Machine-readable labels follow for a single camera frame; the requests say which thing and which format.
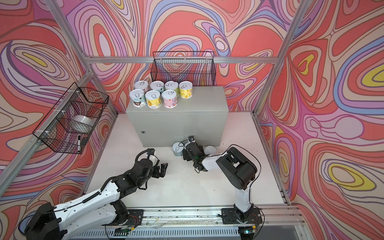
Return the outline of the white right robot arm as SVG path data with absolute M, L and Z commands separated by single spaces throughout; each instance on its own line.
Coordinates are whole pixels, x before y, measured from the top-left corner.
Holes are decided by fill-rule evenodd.
M 221 209 L 218 217 L 225 225 L 254 223 L 262 221 L 252 203 L 251 188 L 257 179 L 258 168 L 240 150 L 239 145 L 230 145 L 221 154 L 206 154 L 196 141 L 183 146 L 183 158 L 192 161 L 197 173 L 221 170 L 235 188 L 236 200 L 231 208 Z

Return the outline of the yellow label can front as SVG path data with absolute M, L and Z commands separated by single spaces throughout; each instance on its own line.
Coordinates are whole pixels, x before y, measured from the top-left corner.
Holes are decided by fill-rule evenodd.
M 161 94 L 156 90 L 146 92 L 145 98 L 150 109 L 158 109 L 162 106 Z

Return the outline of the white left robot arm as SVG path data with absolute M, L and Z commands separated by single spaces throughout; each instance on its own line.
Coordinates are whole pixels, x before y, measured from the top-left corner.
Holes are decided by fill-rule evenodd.
M 140 220 L 131 214 L 122 199 L 137 190 L 146 190 L 150 178 L 163 178 L 167 163 L 155 156 L 141 159 L 124 174 L 108 178 L 101 188 L 64 204 L 44 204 L 26 226 L 18 226 L 28 240 L 69 240 L 103 225 L 128 225 L 135 228 Z

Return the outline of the pink label can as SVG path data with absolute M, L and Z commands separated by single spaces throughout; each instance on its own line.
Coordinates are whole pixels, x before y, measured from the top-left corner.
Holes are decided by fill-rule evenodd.
M 143 90 L 146 93 L 149 90 L 149 83 L 147 81 L 137 81 L 134 84 L 134 88 Z
M 178 104 L 178 95 L 174 90 L 166 90 L 162 93 L 165 108 L 172 109 Z

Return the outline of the brown label can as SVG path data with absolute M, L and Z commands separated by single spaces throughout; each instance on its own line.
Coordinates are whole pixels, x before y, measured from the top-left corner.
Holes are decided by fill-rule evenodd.
M 134 107 L 142 108 L 146 105 L 145 92 L 140 89 L 130 91 L 129 97 Z
M 158 91 L 160 94 L 165 91 L 164 83 L 161 81 L 154 81 L 150 84 L 150 88 L 154 91 Z

